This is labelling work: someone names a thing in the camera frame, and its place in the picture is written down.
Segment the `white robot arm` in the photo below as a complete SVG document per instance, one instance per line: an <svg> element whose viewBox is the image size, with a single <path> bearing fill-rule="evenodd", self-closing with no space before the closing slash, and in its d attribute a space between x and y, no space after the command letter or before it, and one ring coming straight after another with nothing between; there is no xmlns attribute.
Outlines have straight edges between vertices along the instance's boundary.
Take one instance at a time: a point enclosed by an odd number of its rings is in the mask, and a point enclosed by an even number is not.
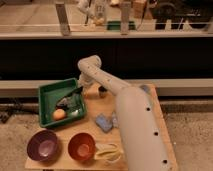
<svg viewBox="0 0 213 171"><path fill-rule="evenodd" d="M148 94L103 71L101 64L97 55L79 60L80 82L91 85L96 81L115 96L115 113L128 171L171 171Z"/></svg>

